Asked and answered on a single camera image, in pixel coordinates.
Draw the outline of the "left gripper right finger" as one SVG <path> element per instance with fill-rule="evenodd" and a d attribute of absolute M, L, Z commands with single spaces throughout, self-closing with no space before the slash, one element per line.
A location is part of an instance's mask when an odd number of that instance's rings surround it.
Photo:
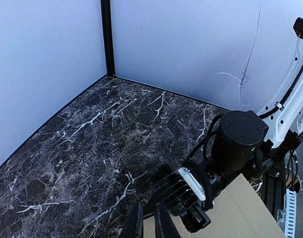
<path fill-rule="evenodd" d="M 156 238 L 181 238 L 163 203 L 156 204 L 154 217 Z"/>

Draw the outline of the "brown cardboard box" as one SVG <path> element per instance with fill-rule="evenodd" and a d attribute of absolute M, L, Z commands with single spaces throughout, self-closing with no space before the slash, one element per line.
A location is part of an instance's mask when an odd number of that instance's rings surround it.
<path fill-rule="evenodd" d="M 275 219 L 243 175 L 238 175 L 208 211 L 211 223 L 195 233 L 170 215 L 181 238 L 283 238 Z M 155 218 L 143 220 L 143 238 L 156 238 Z"/>

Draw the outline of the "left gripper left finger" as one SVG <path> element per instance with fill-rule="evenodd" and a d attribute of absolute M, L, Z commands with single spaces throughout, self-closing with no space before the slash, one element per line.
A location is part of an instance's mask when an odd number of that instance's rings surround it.
<path fill-rule="evenodd" d="M 143 237 L 143 207 L 136 203 L 119 235 L 120 238 L 142 238 Z"/>

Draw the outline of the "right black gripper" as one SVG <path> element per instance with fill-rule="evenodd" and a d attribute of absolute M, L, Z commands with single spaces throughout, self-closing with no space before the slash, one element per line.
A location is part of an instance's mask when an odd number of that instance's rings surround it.
<path fill-rule="evenodd" d="M 163 187 L 166 183 L 165 176 L 169 175 L 170 173 L 175 172 L 168 165 L 162 165 L 152 177 L 153 181 L 155 182 L 155 190 L 151 197 L 151 212 L 155 211 L 157 203 L 164 204 L 164 202 L 161 200 L 161 192 L 163 191 Z M 202 210 L 200 202 L 194 204 L 185 213 L 179 215 L 179 217 L 181 218 L 185 228 L 190 233 L 195 233 L 211 223 L 211 220 Z"/>

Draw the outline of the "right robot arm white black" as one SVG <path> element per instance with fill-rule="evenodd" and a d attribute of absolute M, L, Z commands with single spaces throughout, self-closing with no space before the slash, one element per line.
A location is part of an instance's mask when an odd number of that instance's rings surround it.
<path fill-rule="evenodd" d="M 297 44 L 283 82 L 257 113 L 228 111 L 215 116 L 206 136 L 177 171 L 161 166 L 145 218 L 163 210 L 179 216 L 189 232 L 210 224 L 206 212 L 238 175 L 262 176 L 262 200 L 274 218 L 288 210 L 298 174 L 296 149 L 303 141 L 303 18 L 296 19 Z"/>

